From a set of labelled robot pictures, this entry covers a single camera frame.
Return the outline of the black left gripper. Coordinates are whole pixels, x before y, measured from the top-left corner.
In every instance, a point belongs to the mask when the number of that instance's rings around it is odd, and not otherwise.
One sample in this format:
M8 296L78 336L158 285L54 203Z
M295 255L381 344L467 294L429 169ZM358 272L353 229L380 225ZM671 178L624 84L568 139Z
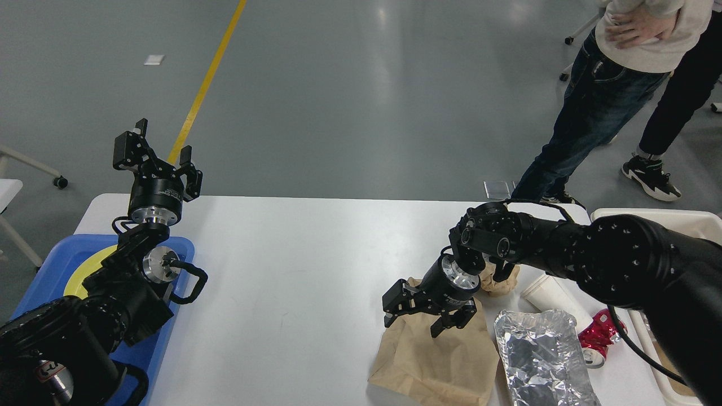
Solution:
M146 140L148 120L142 118L131 131L115 139L112 167L134 173L128 216L134 223L173 226L182 219L182 204L200 196L203 172L193 164L192 147L180 150L179 168L167 169ZM185 176L185 187L180 177Z

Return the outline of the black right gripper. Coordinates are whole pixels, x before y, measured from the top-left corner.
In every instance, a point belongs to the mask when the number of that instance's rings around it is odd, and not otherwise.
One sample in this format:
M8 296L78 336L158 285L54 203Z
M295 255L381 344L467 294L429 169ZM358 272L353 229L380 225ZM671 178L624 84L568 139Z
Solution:
M382 295L384 327L392 326L400 316L431 311L441 312L430 327L431 337L446 329L464 329L477 313L472 298L480 284L479 275L462 270L451 254L441 254L420 285L412 287L408 280L399 279Z

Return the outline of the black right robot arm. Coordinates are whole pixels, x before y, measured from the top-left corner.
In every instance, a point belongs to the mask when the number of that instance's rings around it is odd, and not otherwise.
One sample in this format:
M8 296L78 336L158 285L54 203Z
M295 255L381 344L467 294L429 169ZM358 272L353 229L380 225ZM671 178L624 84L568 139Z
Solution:
M577 286L608 307L647 316L660 347L704 405L720 404L720 245L671 231L637 215L577 224L508 210L508 200L468 208L449 231L450 253L417 287L398 280L383 296L384 324L419 312L437 316L437 337L464 328L476 312L473 295L487 263L507 276L513 265L535 267Z

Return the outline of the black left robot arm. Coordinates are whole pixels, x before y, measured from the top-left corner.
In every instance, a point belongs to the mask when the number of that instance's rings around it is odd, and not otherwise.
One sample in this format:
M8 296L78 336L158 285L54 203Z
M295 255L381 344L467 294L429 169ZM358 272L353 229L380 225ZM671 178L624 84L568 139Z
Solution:
M115 139L113 168L131 171L134 183L113 227L116 250L82 281L87 296L62 296L2 326L3 405L105 405L129 376L137 385L124 404L141 404L147 372L111 355L160 331L171 303L192 303L204 289L206 272L164 246L183 203L200 196L203 173L190 146L179 165L160 159L147 126L142 118Z

